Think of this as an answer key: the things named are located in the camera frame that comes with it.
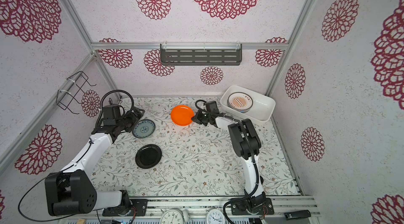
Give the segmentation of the teal patterned plate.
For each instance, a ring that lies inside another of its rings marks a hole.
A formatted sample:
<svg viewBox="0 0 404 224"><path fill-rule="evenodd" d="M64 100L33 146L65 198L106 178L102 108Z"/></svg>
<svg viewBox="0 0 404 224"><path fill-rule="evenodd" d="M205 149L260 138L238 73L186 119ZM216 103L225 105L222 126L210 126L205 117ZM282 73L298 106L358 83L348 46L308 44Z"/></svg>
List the teal patterned plate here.
<svg viewBox="0 0 404 224"><path fill-rule="evenodd" d="M144 139L151 136L155 131L155 123L150 119L144 119L138 122L138 124L132 130L132 134L135 138Z"/></svg>

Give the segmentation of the orange plastic plate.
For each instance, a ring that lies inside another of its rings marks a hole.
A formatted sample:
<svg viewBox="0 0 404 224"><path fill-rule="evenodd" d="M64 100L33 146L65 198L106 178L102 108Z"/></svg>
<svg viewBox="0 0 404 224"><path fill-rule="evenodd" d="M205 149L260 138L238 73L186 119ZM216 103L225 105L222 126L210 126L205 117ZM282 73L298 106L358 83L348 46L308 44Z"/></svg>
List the orange plastic plate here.
<svg viewBox="0 0 404 224"><path fill-rule="evenodd" d="M178 126L188 126L193 121L192 118L194 117L193 110L185 105L178 105L171 110L170 118L172 122Z"/></svg>

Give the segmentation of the orange sunburst plate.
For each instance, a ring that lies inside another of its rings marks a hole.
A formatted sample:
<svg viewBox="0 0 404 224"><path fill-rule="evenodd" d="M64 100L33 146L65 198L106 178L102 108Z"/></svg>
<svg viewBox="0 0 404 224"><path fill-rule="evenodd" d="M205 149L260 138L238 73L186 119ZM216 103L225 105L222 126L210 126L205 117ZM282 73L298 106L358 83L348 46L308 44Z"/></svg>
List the orange sunburst plate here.
<svg viewBox="0 0 404 224"><path fill-rule="evenodd" d="M244 92L234 92L228 97L227 104L233 110L244 113L252 108L254 101Z"/></svg>

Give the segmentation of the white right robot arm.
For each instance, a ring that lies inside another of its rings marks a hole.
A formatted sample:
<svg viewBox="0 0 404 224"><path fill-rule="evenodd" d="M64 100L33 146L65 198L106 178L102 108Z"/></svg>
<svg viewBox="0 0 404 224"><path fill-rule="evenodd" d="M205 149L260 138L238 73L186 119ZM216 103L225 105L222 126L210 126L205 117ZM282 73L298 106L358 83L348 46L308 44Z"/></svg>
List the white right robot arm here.
<svg viewBox="0 0 404 224"><path fill-rule="evenodd" d="M197 112L191 120L199 125L227 129L233 150L242 160L245 178L244 195L224 204L224 216L228 217L227 207L232 207L233 215L273 215L274 207L263 189L263 179L258 169L262 143L252 121L235 119L220 112L215 101L200 99L195 102L195 107Z"/></svg>

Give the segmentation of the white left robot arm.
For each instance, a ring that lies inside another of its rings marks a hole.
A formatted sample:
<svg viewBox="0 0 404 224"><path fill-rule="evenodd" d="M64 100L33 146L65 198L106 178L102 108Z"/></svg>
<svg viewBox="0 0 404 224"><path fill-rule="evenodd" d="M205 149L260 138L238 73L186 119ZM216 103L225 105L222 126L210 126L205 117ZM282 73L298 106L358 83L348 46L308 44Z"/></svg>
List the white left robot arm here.
<svg viewBox="0 0 404 224"><path fill-rule="evenodd" d="M102 108L88 144L60 172L51 173L45 179L47 209L51 216L85 214L100 209L116 215L129 213L132 202L126 190L98 191L90 176L104 152L122 132L131 132L144 113L137 107L122 113L117 104Z"/></svg>

